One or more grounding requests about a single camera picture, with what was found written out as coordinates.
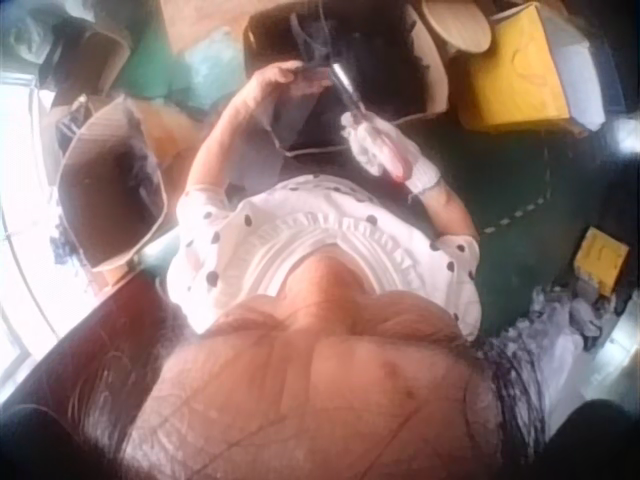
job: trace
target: woman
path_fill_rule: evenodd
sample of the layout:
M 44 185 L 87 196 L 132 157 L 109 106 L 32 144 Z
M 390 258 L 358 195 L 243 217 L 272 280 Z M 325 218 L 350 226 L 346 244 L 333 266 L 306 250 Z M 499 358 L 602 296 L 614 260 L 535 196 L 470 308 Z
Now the woman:
M 477 234 L 427 159 L 407 186 L 433 241 L 322 175 L 229 207 L 230 149 L 298 66 L 257 72 L 195 159 L 168 287 L 199 336 L 163 360 L 113 455 L 136 478 L 487 478 L 526 463 L 537 404 L 501 380 L 495 349 L 471 346 Z

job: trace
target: hair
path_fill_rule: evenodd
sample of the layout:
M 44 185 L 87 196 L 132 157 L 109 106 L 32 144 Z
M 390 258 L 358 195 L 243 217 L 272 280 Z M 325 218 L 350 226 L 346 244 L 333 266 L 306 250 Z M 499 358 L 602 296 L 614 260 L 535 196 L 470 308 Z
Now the hair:
M 83 393 L 82 385 L 78 388 L 69 413 L 79 420 L 80 438 L 76 439 L 79 448 L 73 453 L 77 458 L 68 463 L 73 464 L 74 472 L 84 474 L 65 472 L 65 478 L 88 478 L 88 472 L 96 480 L 153 478 L 131 465 L 125 458 L 125 450 L 164 360 L 177 346 L 194 337 L 181 316 L 177 317 L 180 319 L 169 322 L 151 351 L 108 355 L 98 378 L 91 382 L 90 391 Z M 545 439 L 544 399 L 533 356 L 522 341 L 518 358 L 507 351 L 500 339 L 479 339 L 471 347 L 475 354 L 469 361 L 488 374 L 499 404 L 497 478 L 524 478 Z M 394 473 L 394 478 L 401 478 L 401 471 Z

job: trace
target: yellow box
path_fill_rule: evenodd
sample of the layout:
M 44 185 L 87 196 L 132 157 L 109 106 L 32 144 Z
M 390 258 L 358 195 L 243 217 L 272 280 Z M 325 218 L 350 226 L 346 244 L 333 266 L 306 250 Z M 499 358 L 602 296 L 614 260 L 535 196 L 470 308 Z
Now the yellow box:
M 591 227 L 582 240 L 573 268 L 578 277 L 610 297 L 628 252 L 629 247 L 624 243 Z
M 493 44 L 462 61 L 457 98 L 472 130 L 597 130 L 602 93 L 587 39 L 555 11 L 528 3 L 493 17 Z

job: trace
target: white glove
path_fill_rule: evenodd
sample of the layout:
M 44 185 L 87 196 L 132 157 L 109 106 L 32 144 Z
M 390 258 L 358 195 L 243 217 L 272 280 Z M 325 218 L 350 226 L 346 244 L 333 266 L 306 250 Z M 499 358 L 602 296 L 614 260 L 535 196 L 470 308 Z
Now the white glove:
M 367 131 L 373 126 L 373 128 L 382 131 L 393 142 L 399 153 L 411 162 L 413 166 L 411 178 L 405 182 L 409 190 L 414 194 L 420 194 L 433 187 L 440 180 L 438 167 L 427 160 L 418 146 L 390 123 L 369 113 L 367 122 L 356 125 L 350 112 L 345 113 L 340 121 L 345 127 L 342 134 L 349 141 L 353 156 L 370 174 L 379 177 L 384 172 L 384 165 L 380 160 L 380 155 L 383 152 L 379 146 L 371 141 L 371 135 Z

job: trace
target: polka dot blouse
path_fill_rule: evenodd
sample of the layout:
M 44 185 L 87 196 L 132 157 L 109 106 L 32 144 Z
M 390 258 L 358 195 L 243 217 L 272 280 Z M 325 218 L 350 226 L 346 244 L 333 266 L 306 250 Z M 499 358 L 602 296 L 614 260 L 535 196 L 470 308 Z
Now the polka dot blouse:
M 291 268 L 326 245 L 352 255 L 378 293 L 417 293 L 447 310 L 468 339 L 478 332 L 476 241 L 430 240 L 346 180 L 298 177 L 235 209 L 222 191 L 197 187 L 182 197 L 177 214 L 181 246 L 169 269 L 169 295 L 198 333 L 252 295 L 276 295 Z

